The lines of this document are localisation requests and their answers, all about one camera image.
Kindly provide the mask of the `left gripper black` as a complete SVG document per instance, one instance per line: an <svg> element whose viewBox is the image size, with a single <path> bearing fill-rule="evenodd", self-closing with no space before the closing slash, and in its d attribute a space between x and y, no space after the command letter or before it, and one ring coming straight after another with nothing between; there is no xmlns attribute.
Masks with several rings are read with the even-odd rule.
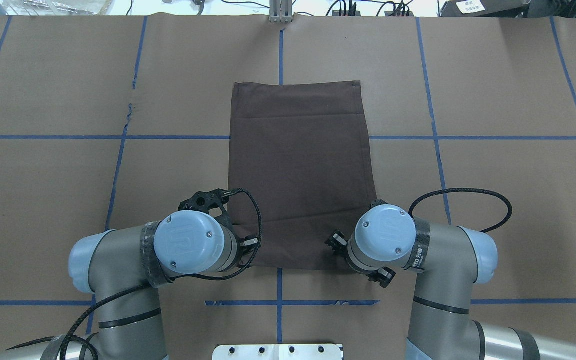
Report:
<svg viewBox="0 0 576 360"><path fill-rule="evenodd" d="M259 237L257 235L247 235L245 238L241 238L233 232L226 232L225 237L227 239L226 243L230 245L226 271L239 267L242 264L244 253L252 252L259 246Z"/></svg>

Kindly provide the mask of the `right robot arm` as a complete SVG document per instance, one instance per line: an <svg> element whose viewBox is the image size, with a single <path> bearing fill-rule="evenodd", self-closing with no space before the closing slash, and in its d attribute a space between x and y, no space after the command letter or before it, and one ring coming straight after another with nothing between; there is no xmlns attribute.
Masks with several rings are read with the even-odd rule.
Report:
<svg viewBox="0 0 576 360"><path fill-rule="evenodd" d="M350 236L326 240L349 268L386 289L396 271L416 274L407 360L576 360L576 344L471 319L473 288L498 267L486 233L431 223L377 200Z"/></svg>

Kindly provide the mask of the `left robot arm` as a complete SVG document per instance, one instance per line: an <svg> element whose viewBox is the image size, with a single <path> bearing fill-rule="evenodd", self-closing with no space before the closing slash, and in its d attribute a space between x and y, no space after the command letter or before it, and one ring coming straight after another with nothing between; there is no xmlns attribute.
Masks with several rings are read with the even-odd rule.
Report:
<svg viewBox="0 0 576 360"><path fill-rule="evenodd" d="M262 224L237 237L227 215L179 210L162 221L79 240L68 271L96 301L63 334L23 342L0 360L167 360L159 289L182 278L223 281L242 257L255 259Z"/></svg>

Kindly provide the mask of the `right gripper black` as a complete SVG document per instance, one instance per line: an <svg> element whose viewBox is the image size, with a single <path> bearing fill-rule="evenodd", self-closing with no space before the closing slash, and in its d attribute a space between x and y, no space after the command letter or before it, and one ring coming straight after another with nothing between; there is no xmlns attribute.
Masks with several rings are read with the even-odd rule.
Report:
<svg viewBox="0 0 576 360"><path fill-rule="evenodd" d="M396 276L396 272L388 267L378 268L369 273L369 269L355 255L352 244L348 243L346 236L340 230L335 230L330 234L324 244L333 251L335 256L342 256L352 271L367 276L370 282L378 284L382 289L387 289Z"/></svg>

